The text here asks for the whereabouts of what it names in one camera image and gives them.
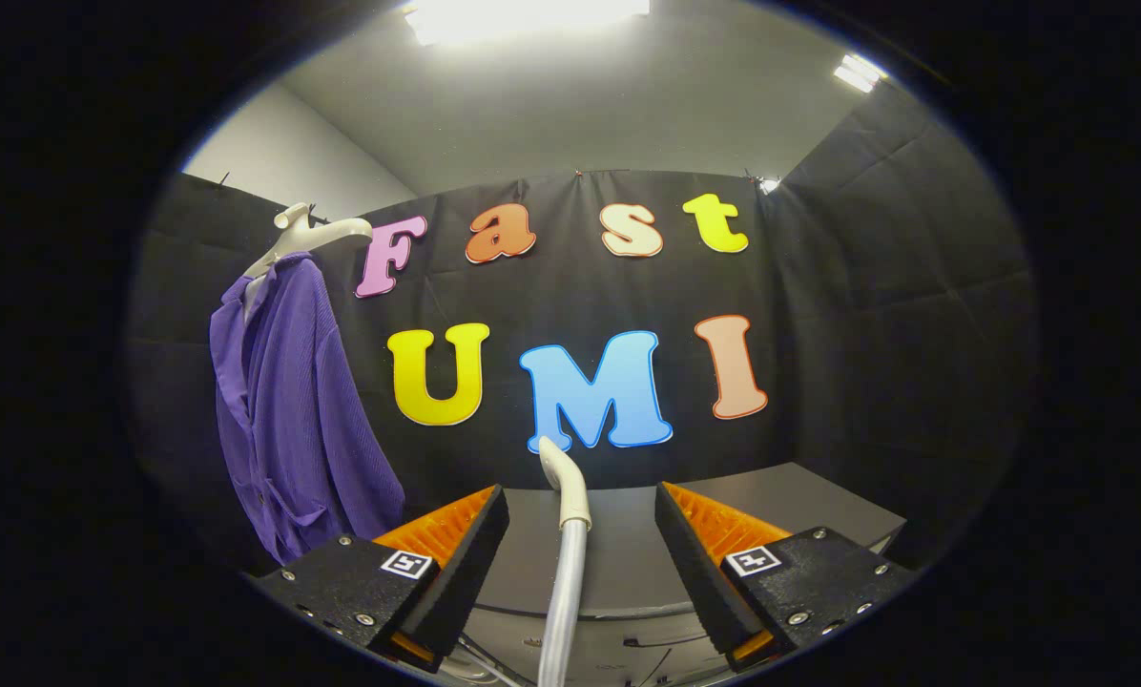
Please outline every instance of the yellow letter u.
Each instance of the yellow letter u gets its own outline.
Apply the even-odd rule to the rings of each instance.
[[[393,351],[393,391],[397,407],[418,425],[460,425],[482,405],[482,342],[491,328],[480,323],[459,324],[445,338],[456,347],[456,394],[439,401],[427,391],[427,348],[435,334],[424,329],[396,332],[388,338]]]

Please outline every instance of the letter m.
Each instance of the letter m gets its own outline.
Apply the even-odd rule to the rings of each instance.
[[[593,381],[588,381],[566,348],[537,347],[524,353],[519,366],[533,378],[536,421],[536,434],[527,441],[527,450],[536,453],[541,436],[549,436],[563,451],[570,447],[559,413],[584,446],[596,446],[609,407],[617,417],[608,434],[614,446],[645,446],[670,439],[672,426],[659,417],[655,378],[650,374],[650,354],[658,345],[659,339],[650,331],[614,336],[605,345]]]

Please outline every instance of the black backdrop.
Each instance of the black backdrop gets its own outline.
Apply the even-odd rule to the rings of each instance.
[[[702,243],[680,205],[736,204],[741,253]],[[471,265],[476,213],[518,201],[537,240],[521,257]],[[645,204],[665,246],[620,258],[601,244],[608,203]],[[282,205],[183,176],[140,249],[130,312],[139,456],[209,544],[235,565],[270,563],[227,486],[213,427],[207,326],[218,297],[276,237]],[[770,195],[747,178],[602,171],[485,184],[369,212],[374,226],[422,215],[394,291],[361,300],[366,248],[315,251],[364,409],[414,516],[501,482],[545,487],[533,434],[528,348],[559,344],[591,377],[610,336],[648,329],[665,444],[601,438],[572,455],[589,486],[645,486],[796,461],[909,518],[890,551],[919,566],[946,547],[1002,474],[1031,407],[1036,312],[1010,210],[979,162],[923,106],[881,86]],[[713,366],[694,324],[753,323],[748,350],[770,404],[720,421]],[[430,393],[454,390],[444,331],[483,322],[485,391],[454,427],[423,427],[393,399],[393,332],[427,329]],[[613,418],[606,421],[606,431]]]

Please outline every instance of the white tube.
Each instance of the white tube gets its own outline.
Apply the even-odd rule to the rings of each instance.
[[[588,549],[591,514],[588,512],[588,488],[580,466],[563,453],[548,436],[537,441],[541,469],[550,486],[561,492],[561,550],[553,579],[550,612],[544,616],[544,638],[541,639],[541,668],[537,687],[561,687],[566,681],[567,660],[574,644],[575,621],[580,616],[580,591],[583,588],[583,560]]]
[[[572,519],[561,528],[557,577],[550,612],[544,617],[541,639],[541,668],[537,687],[561,687],[567,674],[567,658],[574,642],[575,621],[580,616],[580,590],[583,587],[583,560],[588,548],[588,525]]]
[[[591,514],[588,512],[588,487],[583,483],[583,474],[580,466],[574,464],[570,456],[561,452],[549,436],[541,436],[536,441],[536,447],[541,452],[541,469],[544,470],[544,478],[550,480],[550,486],[561,492],[561,514],[558,515],[558,530],[566,526],[572,518],[580,518],[588,523],[591,530]]]

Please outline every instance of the white hanger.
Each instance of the white hanger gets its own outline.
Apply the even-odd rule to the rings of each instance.
[[[308,212],[311,207],[307,203],[296,203],[291,208],[282,210],[274,218],[274,226],[282,229],[282,235],[274,242],[274,246],[261,256],[260,260],[252,264],[251,268],[244,270],[244,276],[252,277],[252,281],[244,288],[244,322],[248,321],[248,310],[257,300],[257,291],[260,289],[266,274],[269,274],[270,266],[283,256],[311,251],[321,248],[325,243],[332,243],[346,236],[365,236],[371,239],[371,225],[364,218],[345,218],[334,223],[321,226],[308,224]]]

